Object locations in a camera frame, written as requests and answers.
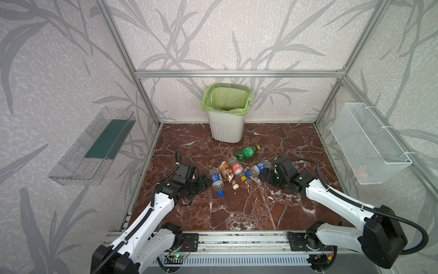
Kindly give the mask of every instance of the red marble surface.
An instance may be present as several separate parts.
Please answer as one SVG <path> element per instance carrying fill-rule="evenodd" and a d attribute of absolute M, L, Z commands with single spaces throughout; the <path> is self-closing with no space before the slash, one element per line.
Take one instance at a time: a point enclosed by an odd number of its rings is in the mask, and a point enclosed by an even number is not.
<path fill-rule="evenodd" d="M 208 173 L 232 152 L 247 146 L 260 145 L 261 151 L 244 164 L 250 167 L 263 159 L 284 155 L 290 159 L 305 158 L 317 162 L 322 179 L 341 190 L 338 179 L 312 124 L 246 124 L 242 140 L 236 144 L 216 141 L 208 124 L 166 124 L 155 147 L 152 161 L 143 182 L 131 217 L 131 222 L 150 201 L 152 187 L 175 167 L 174 154 L 180 149 L 183 162 L 192 163 L 200 173 Z M 317 176 L 308 162 L 294 163 L 299 172 Z M 275 187 L 250 178 L 233 190 L 225 181 L 225 195 L 218 197 L 209 188 L 193 199 L 190 206 L 180 201 L 162 221 L 190 230 L 305 230 L 315 221 L 345 224 L 345 221 L 325 206 L 306 197 L 282 193 Z"/>

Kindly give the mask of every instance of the white trash can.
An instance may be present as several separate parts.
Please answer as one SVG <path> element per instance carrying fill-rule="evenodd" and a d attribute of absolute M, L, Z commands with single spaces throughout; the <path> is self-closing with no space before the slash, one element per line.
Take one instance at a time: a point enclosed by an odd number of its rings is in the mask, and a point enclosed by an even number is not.
<path fill-rule="evenodd" d="M 202 110 L 208 114 L 213 138 L 221 142 L 239 142 L 244 132 L 244 116 L 253 101 L 253 92 L 244 85 L 211 85 L 204 93 Z"/>

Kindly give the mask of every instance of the wallpaper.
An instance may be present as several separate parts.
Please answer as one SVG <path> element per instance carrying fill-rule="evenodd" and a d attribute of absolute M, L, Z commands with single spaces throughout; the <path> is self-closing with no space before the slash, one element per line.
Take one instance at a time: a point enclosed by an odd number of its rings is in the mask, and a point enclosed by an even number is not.
<path fill-rule="evenodd" d="M 348 75 L 438 176 L 438 3 L 393 2 Z"/>
<path fill-rule="evenodd" d="M 142 84 L 161 121 L 208 122 L 207 113 L 201 110 L 204 90 L 215 82 L 225 82 L 259 87 L 252 89 L 255 90 L 255 100 L 250 113 L 245 116 L 246 122 L 313 123 L 335 80 L 335 78 L 155 78 L 143 79 Z"/>
<path fill-rule="evenodd" d="M 87 273 L 156 126 L 94 1 L 0 2 L 0 273 Z M 137 122 L 99 186 L 47 177 L 103 107 Z"/>
<path fill-rule="evenodd" d="M 107 0 L 137 70 L 341 69 L 377 0 Z M 207 122 L 206 85 L 238 82 L 246 121 L 312 122 L 333 79 L 143 79 L 161 121 Z"/>
<path fill-rule="evenodd" d="M 377 29 L 348 74 L 425 164 L 437 174 L 438 1 L 392 1 Z M 366 203 L 385 204 L 429 233 L 422 251 L 399 257 L 400 274 L 435 273 L 438 268 L 438 204 L 407 168 L 379 185 L 360 185 L 330 132 L 344 103 L 355 102 L 341 88 L 318 125 L 344 190 Z M 420 233 L 403 225 L 410 246 Z"/>

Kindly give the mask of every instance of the green trash bag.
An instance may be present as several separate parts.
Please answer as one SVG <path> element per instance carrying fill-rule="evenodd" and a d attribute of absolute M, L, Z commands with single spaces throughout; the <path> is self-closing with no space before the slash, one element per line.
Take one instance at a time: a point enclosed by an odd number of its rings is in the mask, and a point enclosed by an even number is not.
<path fill-rule="evenodd" d="M 216 83 L 204 92 L 201 108 L 203 111 L 245 116 L 253 102 L 254 93 L 247 86 Z"/>

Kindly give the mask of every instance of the gray floor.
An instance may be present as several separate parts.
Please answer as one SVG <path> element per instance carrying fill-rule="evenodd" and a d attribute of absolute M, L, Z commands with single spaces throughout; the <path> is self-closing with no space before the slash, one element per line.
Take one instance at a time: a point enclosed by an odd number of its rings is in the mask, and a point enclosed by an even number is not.
<path fill-rule="evenodd" d="M 164 274 L 159 267 L 149 267 L 144 274 Z M 308 267 L 182 267 L 178 274 L 291 274 L 315 273 Z M 378 266 L 374 265 L 363 254 L 338 254 L 333 265 L 325 271 L 326 274 L 381 274 Z"/>

